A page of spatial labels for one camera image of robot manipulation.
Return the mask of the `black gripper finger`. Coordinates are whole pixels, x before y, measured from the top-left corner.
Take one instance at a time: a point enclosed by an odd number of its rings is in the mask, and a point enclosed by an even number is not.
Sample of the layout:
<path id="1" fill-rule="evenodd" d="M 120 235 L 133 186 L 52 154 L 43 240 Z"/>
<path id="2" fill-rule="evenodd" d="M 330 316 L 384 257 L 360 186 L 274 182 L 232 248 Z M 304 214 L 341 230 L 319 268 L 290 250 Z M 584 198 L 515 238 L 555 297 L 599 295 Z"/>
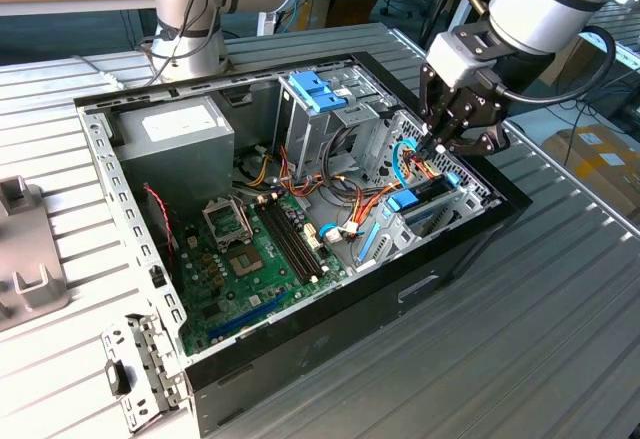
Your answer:
<path id="1" fill-rule="evenodd" d="M 471 120 L 451 121 L 435 135 L 435 140 L 456 156 L 488 156 L 510 146 L 501 122 L 486 126 L 473 124 Z"/>
<path id="2" fill-rule="evenodd" d="M 419 105 L 420 116 L 426 125 L 427 132 L 422 137 L 419 150 L 422 156 L 431 156 L 438 144 L 440 131 L 444 82 L 427 63 L 421 66 Z"/>

